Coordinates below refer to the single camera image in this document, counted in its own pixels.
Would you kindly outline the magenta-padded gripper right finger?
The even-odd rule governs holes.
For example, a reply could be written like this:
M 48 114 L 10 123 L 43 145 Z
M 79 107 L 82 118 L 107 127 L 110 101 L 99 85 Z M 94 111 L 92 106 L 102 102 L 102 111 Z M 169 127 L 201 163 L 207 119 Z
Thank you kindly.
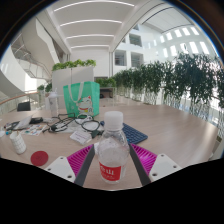
M 164 153 L 156 155 L 135 144 L 130 144 L 129 147 L 143 186 L 181 170 L 181 167 Z

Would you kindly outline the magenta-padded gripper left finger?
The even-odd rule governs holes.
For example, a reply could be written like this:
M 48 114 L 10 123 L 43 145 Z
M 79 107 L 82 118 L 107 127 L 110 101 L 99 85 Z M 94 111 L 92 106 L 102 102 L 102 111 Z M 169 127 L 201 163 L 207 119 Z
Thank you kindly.
M 46 171 L 83 186 L 94 155 L 94 145 L 89 145 L 68 157 L 59 156 Z

